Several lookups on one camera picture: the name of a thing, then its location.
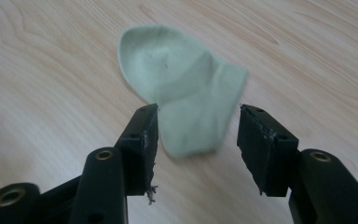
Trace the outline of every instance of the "table surface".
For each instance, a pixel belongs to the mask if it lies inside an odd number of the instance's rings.
[[[117,43],[163,23],[249,69],[239,103],[267,110],[358,180],[358,1],[0,0],[0,188],[42,192],[80,175],[146,104],[124,81]],[[240,110],[217,153],[169,157],[157,202],[129,197],[130,223],[291,223],[288,197],[260,196],[236,147]]]

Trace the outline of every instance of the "sock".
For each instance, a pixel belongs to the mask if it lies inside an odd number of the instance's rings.
[[[220,148],[246,69],[226,63],[190,35],[162,25],[125,31],[118,60],[133,90],[149,104],[158,104],[158,129],[171,156]]]

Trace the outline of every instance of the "screw hole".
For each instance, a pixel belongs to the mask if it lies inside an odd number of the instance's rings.
[[[322,152],[311,152],[310,155],[317,161],[331,161],[331,158]]]
[[[25,189],[11,189],[0,195],[0,207],[9,206],[18,202],[25,195]]]
[[[89,223],[101,223],[104,219],[104,215],[102,213],[93,213],[89,215]]]
[[[113,157],[113,153],[111,151],[107,151],[107,150],[98,152],[97,155],[95,155],[95,158],[99,161],[104,161],[111,157]]]

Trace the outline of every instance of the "light wood surface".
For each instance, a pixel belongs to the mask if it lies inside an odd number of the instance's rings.
[[[42,192],[80,175],[145,102],[125,83],[117,43],[132,25],[195,36],[250,77],[241,101],[339,157],[358,180],[358,1],[0,0],[0,188]],[[170,158],[157,202],[129,198],[130,223],[291,223],[288,198],[259,196],[236,147],[239,109],[214,154]]]

